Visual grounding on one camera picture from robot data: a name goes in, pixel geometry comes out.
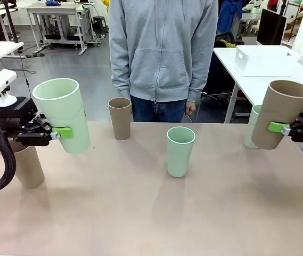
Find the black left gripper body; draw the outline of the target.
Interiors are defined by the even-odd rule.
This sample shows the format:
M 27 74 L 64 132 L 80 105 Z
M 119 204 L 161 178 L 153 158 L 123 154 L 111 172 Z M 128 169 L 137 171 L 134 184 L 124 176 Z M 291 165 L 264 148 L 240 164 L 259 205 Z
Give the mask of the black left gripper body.
M 32 98 L 18 97 L 7 107 L 0 107 L 0 130 L 14 139 L 49 139 L 51 126 L 40 117 Z

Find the person's left hand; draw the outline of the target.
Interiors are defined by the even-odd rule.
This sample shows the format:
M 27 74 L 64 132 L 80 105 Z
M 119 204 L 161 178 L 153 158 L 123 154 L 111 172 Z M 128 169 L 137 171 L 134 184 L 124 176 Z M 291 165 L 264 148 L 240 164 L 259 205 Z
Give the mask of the person's left hand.
M 196 104 L 194 102 L 186 102 L 185 115 L 192 115 L 196 110 Z

